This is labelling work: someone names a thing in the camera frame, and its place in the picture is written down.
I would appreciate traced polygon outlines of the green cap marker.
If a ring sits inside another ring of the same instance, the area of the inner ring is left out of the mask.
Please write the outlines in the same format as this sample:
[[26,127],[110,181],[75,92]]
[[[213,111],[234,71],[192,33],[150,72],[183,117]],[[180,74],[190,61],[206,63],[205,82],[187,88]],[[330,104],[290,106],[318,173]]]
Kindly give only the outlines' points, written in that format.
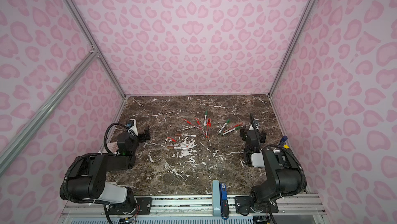
[[222,133],[222,136],[225,136],[225,135],[227,135],[227,134],[229,134],[229,133],[232,133],[232,132],[234,132],[234,131],[237,131],[237,130],[239,130],[241,127],[237,127],[237,128],[234,128],[233,130],[230,130],[230,131],[228,131],[228,132],[226,132],[226,133]]

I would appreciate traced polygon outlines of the green cap marker pen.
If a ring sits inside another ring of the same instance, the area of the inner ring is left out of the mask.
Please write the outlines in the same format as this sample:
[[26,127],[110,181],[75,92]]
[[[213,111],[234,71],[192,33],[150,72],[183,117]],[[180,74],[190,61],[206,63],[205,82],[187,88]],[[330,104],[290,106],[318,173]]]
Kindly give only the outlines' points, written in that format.
[[226,122],[221,126],[221,128],[218,131],[218,134],[221,135],[223,130],[225,129],[225,127],[228,125],[228,123],[230,122],[230,119],[227,119]]

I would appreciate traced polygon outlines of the brown cap marker pen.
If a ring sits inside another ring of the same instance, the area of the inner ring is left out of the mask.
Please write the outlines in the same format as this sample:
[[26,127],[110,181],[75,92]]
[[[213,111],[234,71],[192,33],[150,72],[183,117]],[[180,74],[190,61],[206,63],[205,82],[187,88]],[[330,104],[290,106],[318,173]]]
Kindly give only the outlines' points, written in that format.
[[172,150],[189,150],[189,147],[183,147],[183,146],[167,146],[167,149],[172,149]]

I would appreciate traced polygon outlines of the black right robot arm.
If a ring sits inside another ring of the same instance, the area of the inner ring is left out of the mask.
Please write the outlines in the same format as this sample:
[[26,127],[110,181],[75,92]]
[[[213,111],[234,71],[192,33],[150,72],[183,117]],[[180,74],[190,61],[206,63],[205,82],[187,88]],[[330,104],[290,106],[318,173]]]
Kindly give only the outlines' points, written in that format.
[[240,136],[245,142],[244,160],[249,167],[263,168],[266,180],[251,188],[250,207],[256,211],[276,205],[276,200],[294,196],[307,185],[302,165],[287,146],[287,137],[278,144],[261,147],[266,141],[266,133],[258,130],[258,125],[243,127]]

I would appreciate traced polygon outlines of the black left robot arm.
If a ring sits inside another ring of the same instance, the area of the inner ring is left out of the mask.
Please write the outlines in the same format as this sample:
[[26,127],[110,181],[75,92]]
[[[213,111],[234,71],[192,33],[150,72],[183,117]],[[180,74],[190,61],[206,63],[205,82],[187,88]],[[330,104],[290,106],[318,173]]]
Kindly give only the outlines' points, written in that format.
[[[112,152],[107,141],[111,128],[115,126],[120,126],[125,131],[117,137],[117,150]],[[79,204],[127,205],[135,208],[136,201],[132,189],[108,183],[106,175],[112,171],[132,169],[139,145],[150,139],[150,127],[146,127],[144,132],[139,134],[134,119],[125,125],[118,122],[110,124],[103,139],[106,152],[78,156],[64,176],[60,197]]]

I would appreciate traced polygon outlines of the red cap pen right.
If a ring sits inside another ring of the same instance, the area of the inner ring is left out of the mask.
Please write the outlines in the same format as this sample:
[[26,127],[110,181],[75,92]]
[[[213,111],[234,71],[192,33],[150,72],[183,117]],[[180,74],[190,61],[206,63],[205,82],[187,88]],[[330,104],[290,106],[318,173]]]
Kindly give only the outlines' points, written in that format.
[[230,131],[230,130],[233,130],[234,128],[241,127],[242,125],[243,125],[243,122],[241,122],[241,123],[239,123],[239,124],[236,124],[236,125],[234,125],[233,127],[231,127],[231,128],[229,128],[229,129],[227,129],[226,131],[224,131],[223,133],[226,133],[226,132],[228,132],[228,131]]

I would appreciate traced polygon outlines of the red pen cluster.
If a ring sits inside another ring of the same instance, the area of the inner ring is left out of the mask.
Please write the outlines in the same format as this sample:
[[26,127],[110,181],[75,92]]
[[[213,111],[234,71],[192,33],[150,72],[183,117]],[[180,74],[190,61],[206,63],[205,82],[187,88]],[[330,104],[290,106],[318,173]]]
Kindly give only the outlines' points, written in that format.
[[207,124],[206,124],[206,138],[209,137],[209,129],[210,129],[210,118],[207,118]]
[[212,126],[212,120],[209,118],[208,121],[207,121],[207,138],[210,137],[211,126]]
[[205,131],[204,131],[203,126],[201,125],[199,119],[198,119],[197,117],[195,117],[195,120],[196,120],[196,122],[197,122],[197,124],[198,124],[199,130],[200,130],[203,134],[205,134]]

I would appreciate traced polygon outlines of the red pen cluster centre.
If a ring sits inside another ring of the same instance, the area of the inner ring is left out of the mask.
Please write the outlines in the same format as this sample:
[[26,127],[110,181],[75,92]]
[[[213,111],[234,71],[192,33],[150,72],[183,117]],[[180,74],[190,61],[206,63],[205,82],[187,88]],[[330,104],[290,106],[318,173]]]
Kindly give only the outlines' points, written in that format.
[[210,129],[210,118],[207,118],[207,124],[206,124],[206,138],[209,137],[209,129]]

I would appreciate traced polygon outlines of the red pen far left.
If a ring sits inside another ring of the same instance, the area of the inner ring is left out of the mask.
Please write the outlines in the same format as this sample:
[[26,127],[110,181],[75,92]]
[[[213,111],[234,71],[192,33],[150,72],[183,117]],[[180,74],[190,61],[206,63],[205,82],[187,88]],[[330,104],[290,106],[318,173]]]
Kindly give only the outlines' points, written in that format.
[[189,125],[191,125],[191,126],[196,126],[196,124],[194,124],[194,123],[188,121],[187,119],[183,119],[183,120],[184,120],[187,124],[189,124]]

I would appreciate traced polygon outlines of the green cap pen upright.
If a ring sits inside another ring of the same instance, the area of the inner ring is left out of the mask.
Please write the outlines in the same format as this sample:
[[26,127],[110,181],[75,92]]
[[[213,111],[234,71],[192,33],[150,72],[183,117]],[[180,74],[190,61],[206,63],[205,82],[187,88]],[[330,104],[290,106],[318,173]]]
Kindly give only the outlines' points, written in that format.
[[207,124],[207,114],[208,114],[208,111],[206,110],[205,116],[204,116],[204,126],[206,126],[206,124]]

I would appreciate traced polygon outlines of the light blue rail bracket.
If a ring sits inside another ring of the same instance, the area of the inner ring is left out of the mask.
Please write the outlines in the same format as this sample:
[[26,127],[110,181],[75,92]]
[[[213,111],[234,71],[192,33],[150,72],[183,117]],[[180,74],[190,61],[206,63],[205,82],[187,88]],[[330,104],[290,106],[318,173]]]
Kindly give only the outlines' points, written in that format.
[[212,206],[213,216],[221,217],[221,193],[219,180],[212,181]]

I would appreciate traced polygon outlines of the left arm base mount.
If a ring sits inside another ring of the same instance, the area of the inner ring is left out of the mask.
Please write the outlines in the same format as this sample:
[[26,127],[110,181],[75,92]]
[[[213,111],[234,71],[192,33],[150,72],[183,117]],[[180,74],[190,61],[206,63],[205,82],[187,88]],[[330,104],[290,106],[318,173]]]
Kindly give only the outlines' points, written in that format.
[[153,198],[138,197],[127,198],[124,203],[111,204],[108,209],[109,215],[133,215],[137,210],[139,215],[149,215]]

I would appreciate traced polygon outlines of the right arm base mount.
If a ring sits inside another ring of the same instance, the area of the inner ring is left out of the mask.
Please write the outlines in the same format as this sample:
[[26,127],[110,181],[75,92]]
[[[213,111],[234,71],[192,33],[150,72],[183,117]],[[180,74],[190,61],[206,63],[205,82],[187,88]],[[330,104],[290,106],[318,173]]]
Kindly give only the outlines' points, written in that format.
[[249,214],[268,214],[270,212],[278,213],[278,205],[276,201],[257,202],[251,196],[234,197],[235,209],[237,214],[248,216]]

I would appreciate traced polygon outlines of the blue device on rail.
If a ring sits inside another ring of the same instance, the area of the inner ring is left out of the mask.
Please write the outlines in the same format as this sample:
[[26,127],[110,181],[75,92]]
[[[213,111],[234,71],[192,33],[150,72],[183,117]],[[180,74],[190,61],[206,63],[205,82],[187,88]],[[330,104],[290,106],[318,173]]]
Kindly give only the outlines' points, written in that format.
[[229,207],[228,207],[228,198],[227,198],[227,190],[226,184],[220,183],[220,204],[221,204],[221,217],[224,220],[227,220],[230,215]]

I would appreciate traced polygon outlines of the aluminium front rail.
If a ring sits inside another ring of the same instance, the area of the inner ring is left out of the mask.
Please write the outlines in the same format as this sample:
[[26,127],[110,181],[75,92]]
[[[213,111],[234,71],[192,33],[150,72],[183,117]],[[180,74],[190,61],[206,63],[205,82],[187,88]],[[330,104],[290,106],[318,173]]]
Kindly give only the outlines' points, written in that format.
[[[228,195],[227,220],[213,216],[212,195],[152,195],[149,215],[111,215],[114,224],[264,224],[269,214],[236,213],[234,197]],[[325,208],[317,194],[298,194],[276,201],[279,212],[273,216],[278,224],[327,224]]]

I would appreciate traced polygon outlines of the aluminium frame diagonal bar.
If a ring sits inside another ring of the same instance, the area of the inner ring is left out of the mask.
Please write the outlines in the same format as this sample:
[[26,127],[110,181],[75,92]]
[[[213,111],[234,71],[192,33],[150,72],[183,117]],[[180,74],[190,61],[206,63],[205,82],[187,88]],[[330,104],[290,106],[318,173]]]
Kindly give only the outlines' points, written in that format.
[[43,126],[52,112],[59,106],[64,97],[70,92],[75,83],[79,81],[96,58],[97,50],[93,49],[5,147],[1,153],[1,175],[7,171],[32,137]]

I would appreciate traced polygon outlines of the left corner frame post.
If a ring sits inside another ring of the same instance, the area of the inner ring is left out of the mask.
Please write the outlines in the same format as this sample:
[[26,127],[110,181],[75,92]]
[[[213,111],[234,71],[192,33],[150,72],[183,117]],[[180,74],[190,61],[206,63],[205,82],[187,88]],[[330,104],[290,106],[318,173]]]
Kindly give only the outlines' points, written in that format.
[[119,95],[122,97],[123,100],[127,99],[127,95],[121,87],[120,82],[118,81],[117,77],[111,70],[109,63],[106,61],[101,49],[98,46],[90,28],[88,27],[87,22],[85,21],[83,15],[81,14],[79,8],[77,7],[74,0],[63,0],[66,4],[67,8],[69,9],[71,15],[73,16],[77,26],[79,27],[80,31],[83,33],[84,37],[87,39],[88,43],[93,48],[94,52],[98,54],[99,61],[103,66],[105,72],[110,78],[110,81],[115,86],[116,90],[118,91]]

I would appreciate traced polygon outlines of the corner frame post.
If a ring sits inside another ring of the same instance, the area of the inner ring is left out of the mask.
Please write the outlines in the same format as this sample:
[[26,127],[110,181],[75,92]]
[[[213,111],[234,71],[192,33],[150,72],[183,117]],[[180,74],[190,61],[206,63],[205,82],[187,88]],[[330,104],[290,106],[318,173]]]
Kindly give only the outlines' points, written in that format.
[[101,49],[98,46],[90,28],[88,27],[87,22],[85,21],[83,15],[81,14],[79,8],[77,7],[74,0],[63,0],[66,4],[67,8],[69,9],[71,15],[73,16],[77,26],[79,27],[80,31],[83,33],[84,37],[87,39],[88,43],[93,48],[94,52],[98,54],[99,61],[103,66],[105,72],[110,78],[110,81],[115,86],[116,90],[118,91],[119,95],[122,97],[123,100],[127,99],[127,95],[121,87],[120,82],[118,81],[117,77],[111,70],[109,63],[106,61]]
[[284,55],[284,58],[282,60],[282,63],[277,71],[275,81],[270,89],[270,92],[268,94],[269,98],[272,98],[275,94],[275,91],[277,89],[278,84],[281,81],[281,77],[286,70],[286,67],[288,65],[289,60],[292,57],[292,54],[296,48],[296,46],[299,43],[300,37],[302,33],[304,32],[304,29],[310,19],[310,16],[312,15],[314,8],[316,7],[316,4],[319,0],[308,0],[306,6],[303,9],[303,12],[300,16],[300,19],[297,23],[297,26],[295,28],[295,32],[293,33],[293,36],[289,42],[288,48],[286,50],[286,53]]

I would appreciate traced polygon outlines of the right corner frame post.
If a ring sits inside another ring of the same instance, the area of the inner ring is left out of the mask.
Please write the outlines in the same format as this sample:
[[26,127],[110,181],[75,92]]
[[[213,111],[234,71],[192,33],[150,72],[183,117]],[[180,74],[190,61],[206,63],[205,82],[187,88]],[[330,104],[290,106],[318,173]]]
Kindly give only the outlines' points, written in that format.
[[269,98],[272,98],[275,94],[275,91],[277,89],[278,84],[281,81],[281,77],[286,70],[286,67],[288,65],[289,60],[292,57],[292,54],[296,48],[296,46],[299,43],[300,37],[302,33],[304,32],[304,29],[310,19],[310,16],[312,15],[314,8],[316,7],[316,4],[319,0],[308,0],[306,6],[303,9],[303,12],[300,16],[300,19],[297,23],[297,26],[295,28],[295,32],[293,33],[293,36],[289,42],[288,48],[286,50],[286,53],[284,55],[284,58],[282,60],[282,63],[277,71],[275,81],[270,89],[270,92],[268,94]]

